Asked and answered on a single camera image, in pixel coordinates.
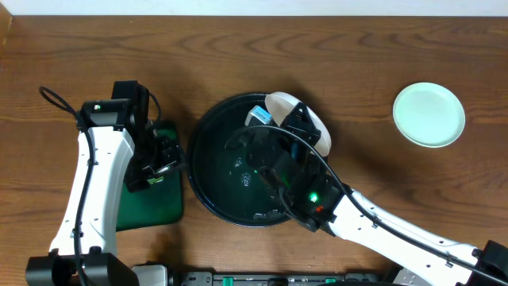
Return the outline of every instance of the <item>wooden table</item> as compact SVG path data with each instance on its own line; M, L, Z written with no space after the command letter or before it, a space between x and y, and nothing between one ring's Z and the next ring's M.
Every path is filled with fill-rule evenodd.
M508 245L508 19L426 17L15 17L0 59L0 284L25 284L64 216L77 161L78 109L137 79L187 144L213 105L245 91L286 91L333 139L344 182L434 233L483 248ZM457 94L467 115L454 144L426 149L395 128L411 83ZM156 116L154 106L151 116ZM383 272L360 245L287 222L265 229L214 217L185 180L181 222L119 233L119 258L180 270Z

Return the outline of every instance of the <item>green tray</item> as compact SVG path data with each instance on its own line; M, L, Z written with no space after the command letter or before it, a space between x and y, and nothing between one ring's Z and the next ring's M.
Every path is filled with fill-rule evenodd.
M159 137L177 140L175 125L161 122ZM183 215L180 172L150 181L150 188L131 193L125 184L121 189L117 231L146 226L160 226L178 221Z

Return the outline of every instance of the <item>white wall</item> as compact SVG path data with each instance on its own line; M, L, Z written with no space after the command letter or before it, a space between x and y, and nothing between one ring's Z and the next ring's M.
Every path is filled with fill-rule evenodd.
M508 16L508 0L0 0L12 15Z

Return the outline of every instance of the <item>black plate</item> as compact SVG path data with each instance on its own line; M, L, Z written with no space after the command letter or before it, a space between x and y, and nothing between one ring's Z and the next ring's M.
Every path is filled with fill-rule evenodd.
M187 175L201 202L216 216L240 226L273 226L287 221L274 192L245 163L245 150L225 150L256 105L266 108L266 93L226 99L198 122L187 147Z

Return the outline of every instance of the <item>led light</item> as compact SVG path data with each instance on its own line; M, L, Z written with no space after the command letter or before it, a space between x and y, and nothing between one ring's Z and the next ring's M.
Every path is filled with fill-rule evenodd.
M312 193L312 194L310 194L309 199L310 199L310 201L311 201L312 203L316 203L316 202L317 202L317 200L318 200L318 194L316 194L316 193Z

